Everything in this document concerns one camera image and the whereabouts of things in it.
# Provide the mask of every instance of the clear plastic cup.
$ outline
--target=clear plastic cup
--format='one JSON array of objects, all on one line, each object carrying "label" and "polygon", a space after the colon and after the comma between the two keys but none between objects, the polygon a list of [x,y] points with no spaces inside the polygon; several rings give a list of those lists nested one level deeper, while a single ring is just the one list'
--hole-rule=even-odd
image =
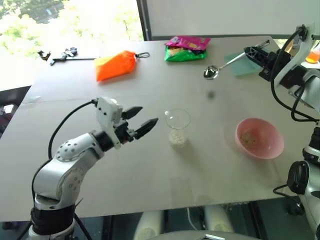
[{"label": "clear plastic cup", "polygon": [[187,111],[175,108],[164,112],[166,123],[171,128],[169,141],[173,146],[182,147],[188,141],[185,128],[190,124]]}]

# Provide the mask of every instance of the gray table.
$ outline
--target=gray table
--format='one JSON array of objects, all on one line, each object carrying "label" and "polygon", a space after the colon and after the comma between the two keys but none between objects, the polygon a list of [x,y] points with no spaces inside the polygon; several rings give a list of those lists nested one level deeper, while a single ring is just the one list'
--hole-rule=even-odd
[{"label": "gray table", "polygon": [[[133,73],[104,84],[96,83],[92,61],[48,66],[0,141],[0,221],[29,219],[31,180],[47,160],[52,132],[72,109],[97,96],[115,98],[125,108],[143,106],[129,121],[132,128],[150,118],[159,117],[159,121],[144,138],[108,151],[87,173],[79,216],[275,198],[272,189],[286,181],[292,162],[302,159],[302,148],[314,126],[293,122],[290,113],[274,101],[268,82],[257,74],[235,78],[225,68],[217,80],[203,79],[206,66],[221,65],[224,56],[266,38],[216,38],[208,45],[207,59],[183,63],[164,61],[164,41],[113,45],[115,52],[149,52],[150,58],[138,60]],[[277,48],[273,41],[271,48]],[[214,99],[207,98],[208,91],[215,92]],[[285,89],[278,89],[278,94],[293,104]],[[175,150],[169,143],[164,112],[173,108],[183,108],[191,116],[186,130],[190,146],[185,150]],[[313,113],[306,107],[303,111]],[[238,151],[235,128],[249,117],[270,121],[282,132],[285,149],[280,157],[256,161]],[[94,129],[100,129],[95,108],[87,106],[60,130],[53,150]]]}]

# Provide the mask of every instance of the metal spoon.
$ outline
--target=metal spoon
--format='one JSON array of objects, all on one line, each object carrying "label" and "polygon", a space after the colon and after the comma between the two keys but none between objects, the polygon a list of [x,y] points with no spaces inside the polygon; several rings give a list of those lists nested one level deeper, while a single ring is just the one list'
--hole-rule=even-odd
[{"label": "metal spoon", "polygon": [[[259,43],[259,44],[255,45],[255,47],[264,48],[269,43],[270,43],[270,40],[267,40],[267,41],[264,41],[262,43]],[[230,61],[228,61],[226,64],[222,65],[221,67],[218,67],[218,66],[215,66],[215,65],[208,66],[204,70],[203,77],[205,79],[207,79],[207,80],[216,79],[219,76],[219,72],[220,72],[221,69],[223,69],[224,67],[228,66],[229,64],[232,64],[233,62],[237,61],[238,59],[242,58],[245,55],[246,55],[246,53],[243,52],[240,55],[238,55],[235,58],[233,58]]]}]

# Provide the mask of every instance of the pink bowl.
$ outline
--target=pink bowl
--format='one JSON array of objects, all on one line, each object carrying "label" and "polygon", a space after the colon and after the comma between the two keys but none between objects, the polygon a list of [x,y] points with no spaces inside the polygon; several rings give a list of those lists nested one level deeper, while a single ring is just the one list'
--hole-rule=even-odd
[{"label": "pink bowl", "polygon": [[282,134],[269,122],[259,118],[247,118],[236,126],[235,142],[249,157],[274,159],[284,150]]}]

